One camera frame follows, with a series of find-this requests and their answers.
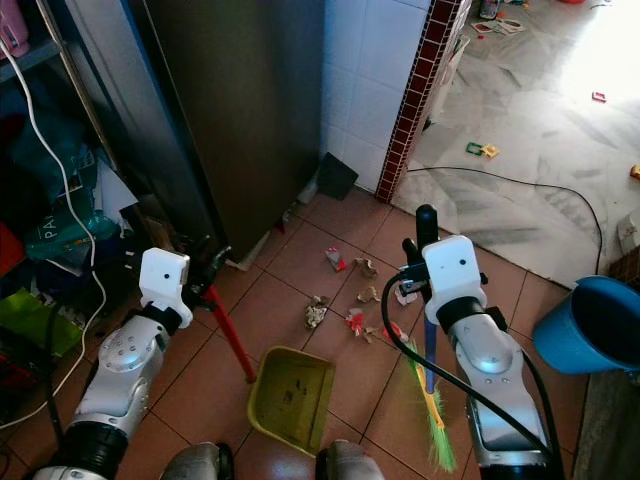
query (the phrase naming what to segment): blue broom handle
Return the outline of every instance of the blue broom handle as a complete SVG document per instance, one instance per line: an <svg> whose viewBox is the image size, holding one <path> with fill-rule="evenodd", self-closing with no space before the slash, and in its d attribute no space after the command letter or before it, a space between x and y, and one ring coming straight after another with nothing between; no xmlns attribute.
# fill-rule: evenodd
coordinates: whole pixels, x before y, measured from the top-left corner
<svg viewBox="0 0 640 480"><path fill-rule="evenodd" d="M438 326L431 323L424 315L424 333L425 333L425 358L430 362L436 361L436 336L438 334ZM436 374L431 370L427 370L427 393L433 394L436 387Z"/></svg>

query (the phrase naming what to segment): stainless steel refrigerator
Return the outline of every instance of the stainless steel refrigerator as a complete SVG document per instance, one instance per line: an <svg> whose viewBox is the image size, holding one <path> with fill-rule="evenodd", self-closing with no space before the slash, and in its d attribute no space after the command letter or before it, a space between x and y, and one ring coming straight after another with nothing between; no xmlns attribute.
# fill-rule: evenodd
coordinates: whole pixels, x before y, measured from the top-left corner
<svg viewBox="0 0 640 480"><path fill-rule="evenodd" d="M51 8L127 176L178 231L242 258L317 167L324 2Z"/></svg>

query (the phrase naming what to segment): white marble floor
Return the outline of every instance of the white marble floor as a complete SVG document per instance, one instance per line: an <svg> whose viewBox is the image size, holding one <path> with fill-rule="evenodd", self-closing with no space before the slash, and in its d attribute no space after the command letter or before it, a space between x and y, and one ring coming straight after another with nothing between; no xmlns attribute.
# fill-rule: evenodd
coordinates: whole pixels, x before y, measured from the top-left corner
<svg viewBox="0 0 640 480"><path fill-rule="evenodd" d="M527 30L471 43L438 122L421 137L410 169L458 166L534 183L570 187L593 206L604 234L600 272L621 255L618 221L640 205L640 2L530 0L503 5ZM607 103L591 99L604 92ZM467 142L497 145L489 160ZM597 227L577 196L486 175L437 170L408 173L392 202L413 213L438 207L440 224L543 277L572 286L593 274Z"/></svg>

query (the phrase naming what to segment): metal shelf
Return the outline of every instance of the metal shelf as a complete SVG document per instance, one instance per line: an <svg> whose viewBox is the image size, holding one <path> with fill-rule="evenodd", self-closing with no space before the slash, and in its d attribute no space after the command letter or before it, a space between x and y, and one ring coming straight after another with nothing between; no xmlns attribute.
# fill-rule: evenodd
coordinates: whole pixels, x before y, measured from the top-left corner
<svg viewBox="0 0 640 480"><path fill-rule="evenodd" d="M32 46L31 49L19 58L16 63L22 72L30 68L40 65L47 60L60 54L58 46L51 38L43 39L38 45ZM0 63L0 84L15 77L16 74L6 58Z"/></svg>

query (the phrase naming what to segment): white tiled wall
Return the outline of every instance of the white tiled wall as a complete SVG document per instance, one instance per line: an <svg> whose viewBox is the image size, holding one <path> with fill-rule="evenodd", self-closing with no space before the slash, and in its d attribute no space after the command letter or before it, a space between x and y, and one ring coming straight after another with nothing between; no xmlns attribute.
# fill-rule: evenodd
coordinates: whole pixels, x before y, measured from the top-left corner
<svg viewBox="0 0 640 480"><path fill-rule="evenodd" d="M374 191L431 0L327 0L322 154Z"/></svg>

